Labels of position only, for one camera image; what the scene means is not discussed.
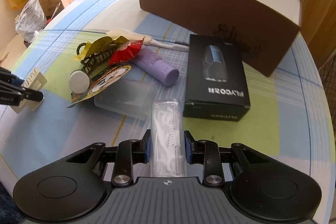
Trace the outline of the beige plastic comb clip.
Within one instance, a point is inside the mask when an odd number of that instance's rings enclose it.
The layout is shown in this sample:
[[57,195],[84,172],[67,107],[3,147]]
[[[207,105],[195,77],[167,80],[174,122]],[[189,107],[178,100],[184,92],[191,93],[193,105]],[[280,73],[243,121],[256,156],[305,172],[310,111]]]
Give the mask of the beige plastic comb clip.
[[17,113],[21,113],[25,108],[35,111],[43,102],[44,95],[42,94],[42,88],[47,83],[47,79],[41,73],[38,68],[34,68],[27,76],[25,81],[21,84],[22,88],[32,92],[31,95],[25,96],[20,102],[19,106],[11,106],[11,108]]

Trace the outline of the black shaver box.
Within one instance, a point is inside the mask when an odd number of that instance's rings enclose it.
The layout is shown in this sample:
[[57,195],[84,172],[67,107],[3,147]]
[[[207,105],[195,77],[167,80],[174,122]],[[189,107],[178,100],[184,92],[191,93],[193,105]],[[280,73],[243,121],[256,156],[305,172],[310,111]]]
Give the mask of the black shaver box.
[[250,108],[236,44],[214,36],[190,35],[183,116],[238,122]]

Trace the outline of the glue bottle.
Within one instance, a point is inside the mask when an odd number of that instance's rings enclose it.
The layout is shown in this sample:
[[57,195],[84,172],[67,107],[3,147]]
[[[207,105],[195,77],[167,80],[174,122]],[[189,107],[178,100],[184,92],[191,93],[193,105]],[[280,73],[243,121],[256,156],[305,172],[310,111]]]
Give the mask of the glue bottle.
[[74,107],[76,104],[98,95],[107,87],[120,80],[124,75],[130,72],[130,70],[131,65],[128,64],[106,67],[91,79],[92,83],[89,88],[83,94],[74,97],[71,101],[71,104],[68,105],[67,108]]

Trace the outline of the dark brown hair claw clip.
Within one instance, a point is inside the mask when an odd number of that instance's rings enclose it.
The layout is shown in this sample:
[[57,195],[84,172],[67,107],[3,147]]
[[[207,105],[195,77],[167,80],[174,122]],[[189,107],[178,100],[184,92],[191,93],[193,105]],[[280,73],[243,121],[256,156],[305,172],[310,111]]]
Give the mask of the dark brown hair claw clip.
[[80,68],[80,71],[84,72],[86,75],[90,75],[99,65],[103,64],[111,57],[116,48],[116,44],[111,44],[107,50],[100,53],[94,53],[80,61],[83,65],[82,68]]

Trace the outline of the yellow snack packet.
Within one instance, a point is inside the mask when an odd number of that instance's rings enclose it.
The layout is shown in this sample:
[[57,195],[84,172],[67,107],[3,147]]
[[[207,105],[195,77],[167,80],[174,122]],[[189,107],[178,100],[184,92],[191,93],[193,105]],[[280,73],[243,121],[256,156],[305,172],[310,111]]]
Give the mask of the yellow snack packet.
[[116,39],[113,39],[110,36],[103,36],[94,42],[88,41],[86,43],[81,43],[77,47],[77,55],[72,60],[84,61],[92,55],[97,55],[107,50],[115,50],[126,42],[129,42],[129,39],[124,36],[119,36]]

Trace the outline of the purple cream tube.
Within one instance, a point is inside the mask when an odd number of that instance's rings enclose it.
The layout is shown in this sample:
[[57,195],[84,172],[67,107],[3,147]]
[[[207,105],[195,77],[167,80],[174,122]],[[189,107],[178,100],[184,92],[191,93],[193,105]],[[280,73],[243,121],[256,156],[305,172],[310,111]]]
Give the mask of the purple cream tube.
[[179,70],[147,48],[142,48],[132,63],[165,86],[172,86],[178,80]]

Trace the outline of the red snack packet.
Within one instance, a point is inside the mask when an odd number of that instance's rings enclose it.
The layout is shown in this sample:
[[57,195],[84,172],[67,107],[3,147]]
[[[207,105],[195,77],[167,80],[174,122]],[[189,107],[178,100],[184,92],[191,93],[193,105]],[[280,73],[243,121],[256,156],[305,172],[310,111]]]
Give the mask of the red snack packet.
[[108,65],[116,65],[133,60],[138,56],[143,45],[143,40],[134,40],[122,44],[113,52]]

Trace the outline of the white hairbrush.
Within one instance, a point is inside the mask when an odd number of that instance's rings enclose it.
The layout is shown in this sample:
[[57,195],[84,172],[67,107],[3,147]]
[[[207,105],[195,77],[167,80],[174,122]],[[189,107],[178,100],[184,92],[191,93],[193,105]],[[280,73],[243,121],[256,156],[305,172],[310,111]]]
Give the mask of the white hairbrush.
[[123,36],[129,41],[142,40],[143,44],[146,46],[155,46],[159,48],[165,48],[168,50],[181,51],[181,52],[189,51],[189,46],[183,45],[181,43],[165,44],[163,42],[159,42],[155,40],[149,35],[138,34],[133,31],[124,30],[124,29],[113,29],[113,30],[108,31],[106,35],[110,36],[112,39],[117,39],[120,36]]

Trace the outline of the translucent plastic box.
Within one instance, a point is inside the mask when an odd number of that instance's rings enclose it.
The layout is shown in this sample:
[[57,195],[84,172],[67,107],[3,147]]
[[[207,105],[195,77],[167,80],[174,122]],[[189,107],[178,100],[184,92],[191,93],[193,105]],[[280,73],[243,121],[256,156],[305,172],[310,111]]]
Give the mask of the translucent plastic box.
[[94,97],[94,104],[108,111],[146,120],[155,99],[154,83],[120,79]]

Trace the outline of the clear printed plastic bag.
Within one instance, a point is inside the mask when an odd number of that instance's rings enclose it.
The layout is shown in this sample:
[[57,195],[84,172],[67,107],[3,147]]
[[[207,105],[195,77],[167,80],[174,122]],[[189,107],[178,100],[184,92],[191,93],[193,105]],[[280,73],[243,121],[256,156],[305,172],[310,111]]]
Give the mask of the clear printed plastic bag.
[[29,0],[15,18],[15,31],[28,43],[33,42],[46,25],[47,19],[39,0]]

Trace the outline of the quilted brown cushion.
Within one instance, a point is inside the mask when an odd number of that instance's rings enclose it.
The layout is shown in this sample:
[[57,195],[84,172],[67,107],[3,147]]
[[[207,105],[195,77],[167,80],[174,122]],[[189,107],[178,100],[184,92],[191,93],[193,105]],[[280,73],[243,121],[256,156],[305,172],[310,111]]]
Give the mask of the quilted brown cushion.
[[331,121],[335,125],[335,51],[318,69],[329,105]]

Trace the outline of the brown cardboard storage box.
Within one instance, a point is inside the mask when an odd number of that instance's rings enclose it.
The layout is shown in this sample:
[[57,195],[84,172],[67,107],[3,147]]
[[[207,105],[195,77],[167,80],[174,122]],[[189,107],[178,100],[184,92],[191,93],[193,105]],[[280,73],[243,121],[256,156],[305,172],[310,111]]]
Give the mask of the brown cardboard storage box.
[[139,0],[141,9],[196,34],[234,41],[245,63],[270,76],[301,25],[300,0]]

